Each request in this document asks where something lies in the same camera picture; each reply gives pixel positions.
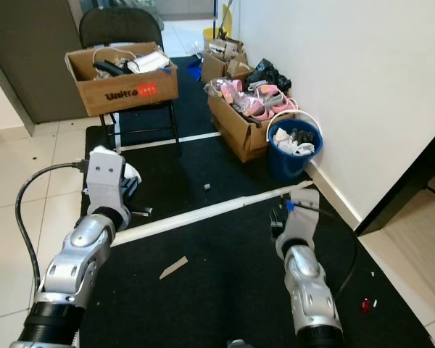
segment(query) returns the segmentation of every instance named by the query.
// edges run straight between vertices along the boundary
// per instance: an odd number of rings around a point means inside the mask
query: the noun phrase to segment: cardboard box
[[[204,83],[210,82],[213,78],[221,78],[226,76],[228,65],[232,62],[243,62],[247,63],[247,54],[242,52],[235,58],[233,58],[229,63],[226,63],[222,59],[218,59],[211,53],[204,53],[203,65],[202,65],[202,81]]]
[[[202,81],[210,82],[213,78],[225,76],[226,64],[224,61],[212,56],[210,53],[203,54]]]
[[[223,98],[215,96],[208,98],[208,105],[213,115],[213,125],[243,163],[265,155],[269,120],[261,122],[262,127],[258,128],[256,124],[244,120]],[[278,120],[290,117],[292,116],[287,114],[280,116]]]
[[[148,54],[158,49],[155,43],[133,43],[117,46],[117,49],[133,54]],[[167,66],[170,73],[155,70],[143,74],[122,75],[104,80],[94,80],[97,72],[92,66],[96,49],[84,49],[67,53],[65,61],[68,70],[79,89],[80,97],[90,116],[106,114],[131,107],[154,104],[179,97],[177,66]],[[112,49],[99,49],[96,60],[114,61],[116,58],[131,58]]]
[[[253,73],[254,68],[248,66],[246,63],[240,62],[237,59],[232,59],[227,66],[227,77],[232,80],[244,81],[251,73]]]
[[[244,43],[241,41],[234,40],[232,38],[226,38],[225,41],[227,42],[226,48],[232,49],[233,51],[236,51],[238,53],[242,53],[242,51],[244,50]]]

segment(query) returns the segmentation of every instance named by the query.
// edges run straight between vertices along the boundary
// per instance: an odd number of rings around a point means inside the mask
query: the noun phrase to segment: white tape line
[[[224,214],[238,208],[245,207],[254,203],[265,201],[283,194],[287,194],[294,189],[303,189],[312,185],[312,181],[302,181],[297,185],[286,186],[278,188],[276,190],[268,191],[262,194],[256,194],[254,196],[244,196],[235,199],[231,199],[227,202],[217,203],[209,207],[193,210],[191,212],[185,212],[176,216],[168,217],[166,219],[155,221],[153,223],[147,223],[146,225],[129,228],[128,230],[116,233],[115,240],[112,247],[128,243],[129,241],[136,241],[148,236],[153,236],[158,233],[179,228],[181,226],[189,225],[197,221],[201,221],[213,216]]]
[[[185,143],[186,141],[213,138],[215,136],[220,136],[220,133],[214,132],[214,133],[199,134],[198,136],[185,136],[183,138],[179,138],[179,142]],[[128,151],[128,150],[135,150],[135,149],[145,149],[146,147],[155,147],[155,146],[169,145],[174,143],[175,143],[175,139],[169,139],[169,140],[162,140],[162,141],[154,141],[152,143],[147,143],[147,144],[121,146],[119,150]]]

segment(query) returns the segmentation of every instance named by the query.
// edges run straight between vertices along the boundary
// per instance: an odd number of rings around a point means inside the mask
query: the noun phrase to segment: black plastic bag
[[[278,89],[286,93],[291,88],[291,81],[285,76],[279,74],[278,70],[274,68],[273,63],[263,58],[245,80],[245,88],[248,89],[250,83],[266,80],[270,85],[277,85]]]

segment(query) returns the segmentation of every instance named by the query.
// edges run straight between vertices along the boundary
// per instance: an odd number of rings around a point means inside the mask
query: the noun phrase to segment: black mat
[[[191,79],[181,76],[180,85]],[[181,136],[214,131],[206,96],[196,99],[201,88],[190,80],[180,90]],[[88,128],[86,156],[103,143],[101,128]],[[174,144],[123,152],[144,181],[134,203],[154,208],[151,219],[134,218],[131,226],[280,186],[268,175],[264,158],[241,164],[221,137],[182,143],[182,148],[182,157]],[[223,348],[228,339],[245,339],[255,348],[297,347],[283,263],[269,237],[269,211],[278,203],[260,202],[113,248],[83,322],[82,347]],[[323,197],[320,205],[333,211]],[[83,214],[87,206],[84,197]],[[315,243],[335,291],[350,262],[352,240],[344,225],[322,217]],[[188,264],[160,281],[161,272],[182,256]],[[364,297],[377,299],[377,308],[360,312]],[[433,346],[362,247],[337,306],[349,347]]]
[[[223,348],[228,339],[244,339],[255,348],[298,347],[283,263],[269,238],[268,212],[277,203],[260,202],[113,248],[83,322],[81,346]],[[342,225],[322,217],[315,243],[335,291],[352,241]],[[182,256],[188,263],[159,280]],[[378,306],[360,312],[363,297],[377,299]],[[337,306],[348,347],[433,346],[362,247]]]
[[[102,139],[100,127],[87,129],[86,158]],[[133,217],[133,225],[281,186],[269,176],[265,158],[243,164],[220,136],[182,143],[182,150],[181,157],[177,156],[174,144],[123,152],[126,162],[140,172],[143,181],[133,204],[153,208],[151,219]],[[303,175],[298,181],[308,178]],[[207,183],[211,185],[209,191],[204,190]],[[83,215],[88,205],[88,197],[84,197]]]
[[[172,58],[178,66],[179,98],[174,100],[175,116],[178,122],[180,137],[214,132],[210,124],[211,113],[207,106],[207,94],[203,91],[204,84],[195,81],[187,72],[186,67],[196,60],[196,57]],[[121,112],[120,130],[134,131],[142,128],[169,126],[167,109],[146,112]],[[142,144],[150,141],[171,139],[170,130],[144,134],[128,134],[122,137],[122,146]]]

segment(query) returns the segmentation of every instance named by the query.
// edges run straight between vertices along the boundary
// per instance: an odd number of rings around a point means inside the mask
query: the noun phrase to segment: white bucket handle
[[[322,132],[320,131],[320,127],[319,127],[319,123],[318,121],[316,121],[314,119],[313,116],[311,116],[310,114],[308,114],[307,112],[304,112],[302,110],[297,110],[297,109],[288,109],[288,110],[284,110],[279,112],[278,114],[275,114],[274,117],[270,120],[269,124],[268,124],[268,129],[266,130],[266,142],[269,142],[269,128],[271,123],[279,116],[281,115],[285,115],[285,114],[303,114],[308,116],[315,124],[316,124],[316,128],[318,129],[320,136],[322,136]]]

